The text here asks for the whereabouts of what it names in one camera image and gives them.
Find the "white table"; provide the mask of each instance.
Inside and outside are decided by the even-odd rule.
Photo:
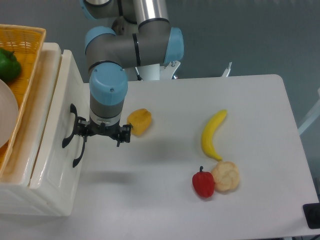
[[[88,96],[88,84],[85,86]],[[130,82],[121,124],[147,108],[153,122],[131,143],[88,139],[70,217],[0,215],[0,239],[242,240],[320,234],[302,206],[318,201],[282,79],[277,75]],[[200,136],[239,167],[236,191],[200,199],[192,176],[210,171]]]

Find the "green bell pepper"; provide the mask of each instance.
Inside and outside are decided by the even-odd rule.
[[[21,73],[21,65],[17,61],[14,51],[0,47],[0,79],[5,83],[15,79]]]

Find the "toy food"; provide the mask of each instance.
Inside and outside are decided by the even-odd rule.
[[[212,174],[203,171],[204,167],[200,167],[200,171],[192,177],[192,184],[196,193],[203,198],[209,198],[214,194],[215,181]]]
[[[212,169],[215,189],[220,192],[235,189],[240,181],[239,170],[231,161],[220,161]]]
[[[15,79],[21,73],[21,65],[17,61],[14,51],[0,47],[0,79],[5,83]]]
[[[201,135],[201,147],[203,152],[210,158],[221,161],[222,157],[216,152],[213,144],[213,135],[219,125],[227,116],[227,110],[218,111],[206,124]]]
[[[127,124],[132,126],[131,133],[140,136],[150,126],[152,121],[151,112],[145,108],[133,111],[127,118]]]

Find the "yellow toy fruit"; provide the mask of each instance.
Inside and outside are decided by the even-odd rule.
[[[213,144],[213,135],[215,134],[219,125],[227,116],[227,110],[218,111],[206,124],[201,135],[201,147],[203,152],[209,157],[217,161],[221,161],[222,157],[216,152]]]
[[[140,136],[150,126],[152,121],[151,112],[145,108],[133,111],[127,118],[127,124],[132,125],[131,133]]]

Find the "gray metal cylinder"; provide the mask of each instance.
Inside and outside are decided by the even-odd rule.
[[[171,26],[166,21],[143,24],[137,34],[141,66],[165,61]]]
[[[87,46],[86,59],[89,69],[105,61],[117,63],[124,69],[130,68],[137,64],[135,43],[130,35],[102,34]]]
[[[90,94],[90,109],[92,112],[103,119],[111,119],[119,115],[122,111],[124,101],[119,102],[116,105],[106,106],[98,102],[92,94]]]
[[[85,0],[85,1],[92,5],[101,6],[109,3],[112,0]]]
[[[138,25],[150,19],[167,19],[166,0],[133,0]]]
[[[118,17],[120,15],[126,16],[132,21],[135,21],[135,9],[132,0],[121,1],[121,5],[118,5],[116,0],[84,0],[84,5],[88,12],[95,19],[104,19]]]

